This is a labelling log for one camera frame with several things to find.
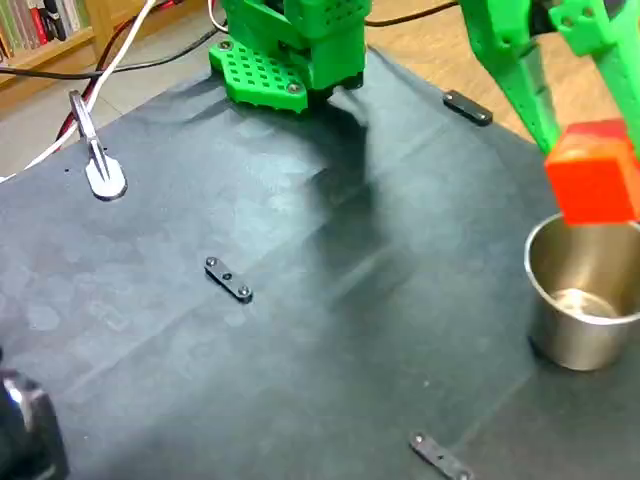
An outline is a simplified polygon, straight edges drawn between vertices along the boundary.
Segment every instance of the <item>dark table cover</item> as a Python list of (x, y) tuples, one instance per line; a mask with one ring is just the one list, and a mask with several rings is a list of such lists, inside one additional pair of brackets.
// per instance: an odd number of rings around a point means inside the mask
[(573, 374), (526, 339), (535, 146), (377, 52), (313, 114), (203, 75), (100, 135), (124, 198), (79, 144), (0, 186), (4, 365), (51, 392), (72, 478), (440, 478), (414, 430), (480, 480), (640, 475), (640, 350)]

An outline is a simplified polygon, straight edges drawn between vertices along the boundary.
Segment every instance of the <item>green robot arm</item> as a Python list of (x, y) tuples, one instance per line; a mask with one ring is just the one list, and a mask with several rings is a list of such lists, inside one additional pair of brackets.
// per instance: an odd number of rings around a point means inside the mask
[[(534, 36), (557, 30), (576, 55), (591, 55), (640, 154), (638, 0), (460, 0), (460, 5), (477, 59), (545, 153), (560, 128)], [(540, 15), (548, 15), (548, 30), (535, 21)]]
[(238, 102), (300, 112), (357, 86), (371, 0), (222, 0), (231, 36), (209, 57)]

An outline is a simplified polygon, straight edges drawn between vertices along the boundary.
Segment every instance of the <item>cable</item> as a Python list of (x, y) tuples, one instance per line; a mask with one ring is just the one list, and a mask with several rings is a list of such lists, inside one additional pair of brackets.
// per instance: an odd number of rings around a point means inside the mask
[(442, 5), (438, 5), (437, 7), (424, 10), (422, 12), (412, 13), (411, 15), (407, 15), (405, 17), (392, 18), (390, 20), (367, 20), (365, 24), (367, 25), (367, 27), (374, 28), (391, 27), (393, 25), (400, 25), (401, 23), (411, 22), (413, 20), (418, 20), (419, 18), (424, 18), (436, 13), (440, 13), (444, 10), (447, 10), (448, 8), (455, 7), (456, 5), (458, 5), (458, 2), (447, 2), (443, 3)]
[[(211, 30), (211, 31), (205, 33), (204, 35), (202, 35), (200, 38), (198, 38), (195, 42), (189, 44), (188, 46), (186, 46), (185, 48), (183, 48), (179, 52), (174, 53), (173, 55), (169, 55), (169, 56), (163, 57), (163, 58), (161, 58), (159, 60), (154, 60), (154, 61), (150, 61), (150, 62), (136, 63), (134, 65), (124, 65), (122, 67), (116, 68), (114, 70), (114, 73), (130, 72), (130, 71), (134, 71), (134, 70), (142, 70), (142, 69), (145, 69), (145, 68), (159, 67), (161, 65), (166, 65), (167, 63), (171, 63), (171, 62), (173, 62), (175, 60), (178, 60), (178, 59), (184, 57), (185, 55), (193, 52), (198, 47), (200, 47), (201, 45), (205, 44), (215, 34), (216, 34), (216, 30)], [(94, 86), (95, 86), (94, 81), (97, 80), (97, 78), (102, 73), (104, 73), (104, 71), (102, 71), (102, 70), (96, 70), (95, 72), (91, 72), (91, 76), (92, 77), (89, 77), (89, 78), (92, 78), (92, 83), (87, 85), (87, 88), (85, 89), (85, 91), (82, 94), (82, 97), (85, 98), (85, 100), (87, 98), (87, 95), (90, 95), (92, 93), (93, 89), (94, 89)], [(73, 114), (72, 113), (67, 115), (67, 118), (65, 119), (65, 122), (64, 122), (62, 128), (60, 129), (60, 131), (58, 132), (58, 135), (57, 135), (56, 138), (60, 138), (60, 136), (62, 134), (64, 134), (64, 132), (68, 128), (68, 125), (71, 123), (71, 121), (73, 121)]]
[(216, 0), (207, 0), (207, 5), (209, 6), (209, 18), (211, 19), (211, 23), (213, 23), (213, 26), (221, 32), (229, 33), (229, 29), (224, 25), (220, 25), (220, 23), (218, 23), (218, 21), (216, 20), (215, 15), (213, 14), (213, 6), (215, 5), (215, 3)]
[[(98, 83), (96, 84), (96, 87), (93, 90), (93, 93), (91, 94), (91, 97), (89, 98), (89, 102), (87, 104), (87, 109), (89, 110), (89, 112), (93, 110), (93, 107), (95, 106), (96, 101), (98, 100), (98, 95), (100, 94), (100, 90), (102, 90), (103, 85), (109, 79), (109, 77), (115, 71), (115, 69), (118, 67), (118, 64), (122, 61), (124, 56), (127, 54), (129, 47), (131, 47), (133, 40), (136, 38), (136, 35), (138, 34), (138, 31), (140, 31), (140, 27), (142, 26), (142, 23), (144, 22), (145, 18), (147, 18), (149, 11), (151, 10), (151, 8), (155, 3), (156, 3), (156, 0), (146, 1), (146, 3), (144, 4), (144, 7), (142, 7), (142, 11), (138, 15), (138, 18), (136, 18), (136, 21), (134, 22), (133, 27), (129, 32), (129, 35), (127, 36), (126, 40), (124, 41), (124, 44), (120, 48), (120, 51), (118, 52), (116, 57), (113, 59), (113, 61), (109, 65), (109, 68), (107, 68), (107, 70), (98, 79)], [(44, 152), (42, 152), (40, 155), (34, 158), (33, 161), (29, 165), (27, 165), (26, 168), (31, 168), (34, 165), (37, 165), (38, 163), (46, 159), (49, 155), (51, 155), (53, 152), (58, 150), (62, 145), (64, 145), (64, 143), (67, 140), (69, 140), (69, 138), (71, 138), (71, 136), (77, 129), (78, 129), (78, 125), (76, 123), (73, 123), (62, 137), (60, 137), (49, 148), (47, 148)]]
[[(182, 0), (165, 0), (155, 5), (149, 12), (149, 15), (152, 15), (161, 10), (166, 10), (167, 8), (175, 7), (180, 3), (182, 3)], [(109, 59), (109, 55), (111, 54), (111, 49), (115, 45), (116, 41), (120, 38), (120, 35), (122, 35), (133, 24), (133, 22), (135, 22), (136, 18), (137, 18), (137, 15), (131, 17), (126, 22), (121, 23), (116, 28), (116, 31), (113, 33), (113, 35), (109, 39), (109, 42), (107, 43), (106, 47), (102, 51), (102, 54), (100, 55), (100, 58), (98, 59), (98, 63), (96, 64), (96, 68), (95, 68), (96, 71), (101, 71), (104, 69), (107, 63), (107, 60)], [(93, 92), (93, 89), (95, 88), (97, 81), (98, 81), (97, 78), (92, 78), (87, 84), (87, 86), (85, 87), (85, 89), (82, 91), (82, 98), (84, 99), (85, 102), (88, 100), (89, 95), (91, 95), (91, 93)], [(69, 114), (67, 115), (67, 118), (65, 118), (64, 122), (62, 123), (60, 130), (58, 130), (58, 134), (56, 135), (56, 140), (58, 140), (62, 135), (64, 135), (64, 133), (67, 131), (67, 129), (73, 122), (73, 119), (74, 119), (73, 112), (69, 112)]]
[[(216, 30), (211, 30), (204, 35), (202, 35), (198, 40), (189, 44), (187, 47), (183, 48), (179, 52), (169, 55), (167, 57), (163, 57), (159, 60), (153, 60), (142, 63), (134, 63), (132, 65), (123, 65), (122, 67), (116, 68), (113, 73), (123, 73), (123, 72), (132, 72), (135, 70), (143, 70), (145, 68), (158, 67), (160, 65), (165, 65), (167, 63), (173, 62), (179, 58), (184, 57), (188, 53), (191, 53), (196, 48), (204, 44), (207, 40), (213, 37), (216, 34)], [(22, 69), (11, 69), (11, 68), (0, 68), (0, 74), (7, 73), (9, 75), (17, 75), (17, 76), (25, 76), (25, 77), (36, 77), (36, 78), (52, 78), (54, 80), (91, 80), (97, 79), (101, 75), (103, 75), (106, 70), (96, 70), (95, 72), (87, 72), (87, 73), (57, 73), (57, 72), (38, 72), (32, 70), (22, 70)]]

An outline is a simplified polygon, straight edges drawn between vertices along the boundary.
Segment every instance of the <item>stainless steel cup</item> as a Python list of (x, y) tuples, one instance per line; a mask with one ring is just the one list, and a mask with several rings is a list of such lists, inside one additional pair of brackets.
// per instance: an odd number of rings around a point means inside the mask
[(555, 215), (531, 232), (524, 261), (542, 299), (533, 345), (572, 370), (615, 360), (640, 319), (640, 228), (570, 227)]

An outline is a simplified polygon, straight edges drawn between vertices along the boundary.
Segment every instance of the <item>red cube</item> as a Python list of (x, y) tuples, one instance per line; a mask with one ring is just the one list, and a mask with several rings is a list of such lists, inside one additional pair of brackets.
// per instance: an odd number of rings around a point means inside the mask
[(640, 165), (623, 120), (572, 125), (545, 169), (567, 223), (640, 220)]

